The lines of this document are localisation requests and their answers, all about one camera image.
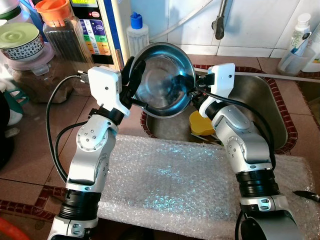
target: stainless steel bowl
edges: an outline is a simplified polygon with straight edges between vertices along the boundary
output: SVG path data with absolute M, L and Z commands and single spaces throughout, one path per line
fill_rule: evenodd
M 146 66 L 135 98 L 148 103 L 145 112 L 156 118 L 171 118 L 183 112 L 190 103 L 187 92 L 196 79 L 188 56 L 175 45 L 157 42 L 139 52 L 130 72 L 141 60 Z

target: kitchen sink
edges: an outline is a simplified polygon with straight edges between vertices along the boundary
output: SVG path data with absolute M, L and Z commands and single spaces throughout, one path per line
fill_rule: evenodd
M 265 79 L 258 76 L 236 75 L 234 78 L 234 88 L 229 98 L 246 103 L 260 112 L 272 130 L 275 150 L 285 145 L 288 138 L 287 129 L 273 93 Z M 253 113 L 242 107 L 239 109 L 266 132 L 262 122 Z M 201 136 L 206 139 L 204 140 L 191 135 L 189 116 L 195 110 L 190 105 L 184 112 L 172 118 L 155 118 L 147 115 L 146 126 L 151 134 L 159 139 L 194 143 L 213 142 L 215 139 L 211 136 Z

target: bubble wrap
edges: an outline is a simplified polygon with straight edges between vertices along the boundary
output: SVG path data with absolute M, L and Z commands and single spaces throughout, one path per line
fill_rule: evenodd
M 100 218 L 206 240 L 234 239 L 239 185 L 218 145 L 117 136 L 99 203 Z M 306 239 L 319 237 L 319 203 L 299 157 L 277 155 L 276 181 Z

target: white tile wall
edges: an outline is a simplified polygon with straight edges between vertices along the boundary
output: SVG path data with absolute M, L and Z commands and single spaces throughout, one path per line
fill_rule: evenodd
M 130 0 L 130 3 L 132 11 L 142 15 L 152 37 L 206 1 Z M 299 14 L 312 14 L 311 28 L 320 22 L 320 0 L 233 0 L 224 38 L 216 40 L 211 24 L 220 3 L 221 0 L 212 0 L 184 25 L 154 42 L 179 45 L 190 54 L 280 58 Z
M 219 46 L 217 55 L 268 58 L 272 51 L 272 48 Z
M 288 47 L 295 25 L 298 22 L 298 17 L 304 13 L 311 14 L 310 29 L 313 31 L 320 22 L 320 0 L 300 0 L 275 48 L 286 49 Z
M 199 5 L 208 0 L 170 0 L 169 2 L 169 28 L 187 16 Z M 168 34 L 168 42 L 172 44 L 187 45 L 219 45 L 214 37 L 211 23 L 216 19 L 220 8 L 220 1 L 213 0 L 197 15 L 182 26 Z

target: white hose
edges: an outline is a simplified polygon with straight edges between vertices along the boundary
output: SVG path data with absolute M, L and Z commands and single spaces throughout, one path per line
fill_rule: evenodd
M 197 72 L 207 73 L 207 69 L 202 68 L 194 68 Z M 285 79 L 285 80 L 292 80 L 292 81 L 300 81 L 300 82 L 310 82 L 310 83 L 318 83 L 320 84 L 320 80 L 306 78 L 306 77 L 296 77 L 296 76 L 282 76 L 282 75 L 275 75 L 275 74 L 266 74 L 266 73 L 257 73 L 257 72 L 240 72 L 236 71 L 235 75 L 237 76 L 255 76 L 255 77 L 262 77 L 262 78 L 271 78 L 271 79 Z
M 204 9 L 209 3 L 211 3 L 213 0 L 207 0 L 205 3 L 201 4 L 199 7 L 197 7 L 196 9 L 194 9 L 192 12 L 190 12 L 187 16 L 185 16 L 184 18 L 182 18 L 180 21 L 178 21 L 176 24 L 174 24 L 173 26 L 171 26 L 170 28 L 168 28 L 167 30 L 153 36 L 150 37 L 150 42 L 152 42 L 153 40 L 156 40 L 164 35 L 167 35 L 168 33 L 172 32 L 173 30 L 175 30 L 177 27 L 181 26 L 182 24 L 184 24 L 186 21 L 188 21 L 189 19 L 191 19 L 194 15 L 196 15 L 198 12 L 200 12 L 202 9 Z

